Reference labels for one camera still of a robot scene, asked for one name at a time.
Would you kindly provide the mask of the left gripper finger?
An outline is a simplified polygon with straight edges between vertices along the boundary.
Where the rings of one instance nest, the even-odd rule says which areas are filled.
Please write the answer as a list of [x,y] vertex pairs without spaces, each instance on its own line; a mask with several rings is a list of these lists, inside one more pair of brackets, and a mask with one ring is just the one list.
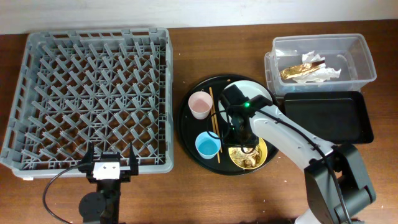
[[94,145],[91,142],[89,142],[86,154],[83,156],[81,163],[91,164],[93,162],[93,157],[94,157]]
[[132,143],[129,145],[129,167],[130,175],[139,175],[139,163],[134,153]]

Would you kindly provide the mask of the food scraps and rice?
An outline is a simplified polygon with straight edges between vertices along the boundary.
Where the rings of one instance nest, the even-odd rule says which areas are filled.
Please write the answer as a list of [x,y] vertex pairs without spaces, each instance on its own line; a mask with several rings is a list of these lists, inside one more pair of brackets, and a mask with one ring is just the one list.
[[262,152],[258,147],[231,147],[228,151],[231,160],[243,169],[254,169],[261,163]]

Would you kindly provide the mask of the yellow bowl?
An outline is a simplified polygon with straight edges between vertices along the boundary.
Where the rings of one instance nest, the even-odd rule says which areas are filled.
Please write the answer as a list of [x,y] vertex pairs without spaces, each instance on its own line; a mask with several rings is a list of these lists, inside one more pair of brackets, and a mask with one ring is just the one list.
[[265,144],[265,141],[264,141],[263,139],[261,139],[261,138],[259,138],[258,140],[259,140],[259,144],[258,144],[256,147],[258,147],[258,148],[261,150],[261,152],[262,152],[262,158],[261,158],[261,163],[260,163],[260,165],[257,166],[257,167],[254,168],[254,169],[259,168],[261,165],[263,165],[263,164],[265,163],[265,160],[267,159],[267,152],[268,152],[267,146],[266,146],[266,144]]

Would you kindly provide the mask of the blue plastic cup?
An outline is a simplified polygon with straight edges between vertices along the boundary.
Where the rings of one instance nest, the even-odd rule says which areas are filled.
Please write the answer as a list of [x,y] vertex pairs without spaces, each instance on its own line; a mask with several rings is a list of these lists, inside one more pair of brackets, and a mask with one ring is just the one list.
[[221,140],[216,133],[205,131],[197,136],[195,147],[202,158],[212,159],[221,149]]

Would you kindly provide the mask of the wooden chopstick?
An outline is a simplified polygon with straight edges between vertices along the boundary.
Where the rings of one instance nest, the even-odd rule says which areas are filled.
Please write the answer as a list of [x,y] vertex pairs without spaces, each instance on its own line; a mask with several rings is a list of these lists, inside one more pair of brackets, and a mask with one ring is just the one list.
[[[214,105],[212,105],[212,107],[211,107],[211,114],[212,114],[211,122],[212,122],[213,132],[216,133],[216,135],[218,136],[218,128],[217,128],[217,123],[215,121],[216,116],[214,115],[214,113],[215,113],[215,107],[214,107]],[[217,152],[217,160],[218,160],[218,163],[220,163],[220,152]]]
[[209,93],[211,96],[210,118],[211,118],[212,128],[213,128],[213,132],[216,134],[216,137],[219,137],[220,134],[219,134],[219,130],[218,130],[217,116],[215,115],[216,111],[215,111],[212,87],[209,87]]

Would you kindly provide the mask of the grey round plate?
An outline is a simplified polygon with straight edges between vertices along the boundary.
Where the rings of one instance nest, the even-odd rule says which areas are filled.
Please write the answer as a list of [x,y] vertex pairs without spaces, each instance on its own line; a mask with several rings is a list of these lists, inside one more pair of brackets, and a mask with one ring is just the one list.
[[[228,92],[228,90],[231,87],[236,87],[245,97],[248,97],[248,100],[244,100],[242,103],[238,103],[238,105],[241,105],[242,107],[245,107],[245,103],[253,98],[255,98],[257,95],[261,95],[264,98],[267,98],[269,101],[272,101],[273,95],[269,92],[269,90],[258,84],[257,82],[254,81],[249,81],[249,80],[240,80],[233,82],[229,85],[227,85],[224,90],[221,92],[222,94],[225,94]],[[269,116],[262,114],[264,112],[265,106],[262,108],[258,109],[256,108],[252,103],[251,105],[245,109],[241,108],[241,111],[245,112],[251,112],[252,115],[250,115],[249,121],[250,124],[253,128],[255,129],[269,129],[269,128],[275,128],[277,127],[278,123],[275,119],[270,118]]]

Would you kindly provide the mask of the pink plastic cup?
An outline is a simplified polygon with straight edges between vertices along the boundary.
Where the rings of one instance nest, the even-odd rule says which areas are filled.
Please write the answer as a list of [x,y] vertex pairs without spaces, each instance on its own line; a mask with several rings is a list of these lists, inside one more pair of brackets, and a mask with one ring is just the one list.
[[194,92],[188,99],[188,106],[196,119],[205,119],[211,110],[211,96],[205,91]]

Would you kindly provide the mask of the gold foil wrapper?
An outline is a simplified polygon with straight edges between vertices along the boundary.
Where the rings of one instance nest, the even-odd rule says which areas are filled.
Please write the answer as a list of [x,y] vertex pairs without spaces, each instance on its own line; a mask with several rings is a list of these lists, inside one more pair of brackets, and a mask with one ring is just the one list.
[[283,69],[281,72],[279,72],[279,75],[284,80],[301,77],[303,75],[308,75],[309,73],[316,72],[317,70],[321,69],[322,64],[324,63],[325,61],[322,60],[319,62],[294,65],[292,67]]

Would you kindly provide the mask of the white napkin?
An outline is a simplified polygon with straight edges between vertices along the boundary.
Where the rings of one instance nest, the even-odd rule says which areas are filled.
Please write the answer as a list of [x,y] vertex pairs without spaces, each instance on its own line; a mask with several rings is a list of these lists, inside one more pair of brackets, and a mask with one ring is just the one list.
[[[315,54],[314,51],[302,55],[303,63],[319,62],[322,60],[325,61],[326,58],[321,57],[319,54]],[[297,83],[325,82],[330,80],[331,78],[339,78],[340,73],[341,69],[335,70],[334,68],[327,67],[326,62],[324,62],[320,65],[320,69],[318,69],[317,71],[293,78],[293,80]]]

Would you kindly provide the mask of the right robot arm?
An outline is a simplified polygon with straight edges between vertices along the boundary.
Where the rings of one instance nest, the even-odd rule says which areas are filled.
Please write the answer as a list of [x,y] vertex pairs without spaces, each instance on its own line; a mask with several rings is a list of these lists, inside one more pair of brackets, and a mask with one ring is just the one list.
[[375,202],[376,192],[354,145],[336,145],[299,126],[256,82],[234,82],[218,99],[239,147],[257,136],[303,170],[309,208],[296,223],[351,223],[353,215]]

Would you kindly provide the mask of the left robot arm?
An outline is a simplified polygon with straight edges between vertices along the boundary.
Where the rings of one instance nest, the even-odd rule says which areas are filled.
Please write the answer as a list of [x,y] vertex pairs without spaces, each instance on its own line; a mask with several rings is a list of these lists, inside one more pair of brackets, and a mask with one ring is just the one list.
[[139,174],[139,163],[129,145],[129,168],[121,168],[121,154],[102,152],[94,159],[94,145],[89,143],[86,154],[80,161],[80,172],[86,174],[91,184],[96,184],[94,192],[86,194],[80,201],[79,213],[84,223],[118,223],[121,184],[131,181],[132,175]]

